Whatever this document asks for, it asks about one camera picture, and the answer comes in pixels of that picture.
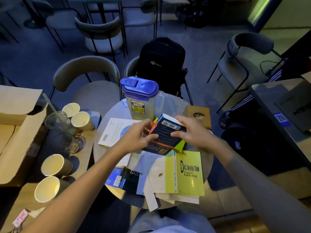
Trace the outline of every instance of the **hand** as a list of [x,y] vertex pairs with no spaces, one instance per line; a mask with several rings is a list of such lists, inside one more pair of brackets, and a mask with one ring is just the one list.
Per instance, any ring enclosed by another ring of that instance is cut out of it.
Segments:
[[150,134],[149,131],[154,126],[150,119],[145,119],[139,123],[133,123],[130,129],[123,135],[123,137],[115,144],[124,154],[132,153],[142,148],[145,148],[150,141],[157,139],[158,134]]
[[179,115],[175,118],[187,128],[187,132],[172,132],[172,137],[179,137],[193,146],[211,150],[215,150],[223,142],[222,139],[199,124],[195,118],[187,118]]

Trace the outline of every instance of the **black cord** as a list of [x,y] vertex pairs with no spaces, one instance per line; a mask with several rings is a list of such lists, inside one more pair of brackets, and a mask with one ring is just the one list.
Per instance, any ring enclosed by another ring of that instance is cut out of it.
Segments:
[[272,63],[276,63],[276,64],[278,63],[278,62],[275,62],[275,61],[262,61],[262,62],[260,62],[259,66],[260,66],[260,70],[262,71],[263,74],[265,74],[265,73],[262,70],[261,64],[264,63],[264,62],[272,62]]

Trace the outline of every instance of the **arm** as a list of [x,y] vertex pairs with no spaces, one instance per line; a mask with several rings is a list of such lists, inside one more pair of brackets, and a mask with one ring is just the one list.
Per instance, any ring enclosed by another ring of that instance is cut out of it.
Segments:
[[311,211],[306,206],[268,180],[226,141],[195,119],[176,118],[186,126],[187,133],[177,131],[171,136],[212,151],[271,232],[311,232]]
[[146,147],[158,137],[157,134],[143,136],[145,128],[151,129],[152,125],[154,124],[150,119],[134,123],[98,162],[62,192],[22,232],[76,232],[119,160],[128,153]]

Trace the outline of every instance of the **person's left hand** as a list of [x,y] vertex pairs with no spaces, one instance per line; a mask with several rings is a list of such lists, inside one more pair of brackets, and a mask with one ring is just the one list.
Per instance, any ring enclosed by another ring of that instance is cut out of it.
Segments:
[[124,154],[132,153],[142,148],[145,148],[150,141],[157,139],[158,134],[149,134],[149,131],[154,126],[150,119],[145,119],[139,123],[133,123],[130,129],[123,137],[115,144],[124,151]]

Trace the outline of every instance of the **black backpack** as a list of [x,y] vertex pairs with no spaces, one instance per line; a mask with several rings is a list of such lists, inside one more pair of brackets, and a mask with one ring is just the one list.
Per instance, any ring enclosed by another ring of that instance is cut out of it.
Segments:
[[145,44],[140,52],[137,76],[156,81],[159,90],[181,97],[187,69],[182,70],[185,49],[169,38],[156,38]]

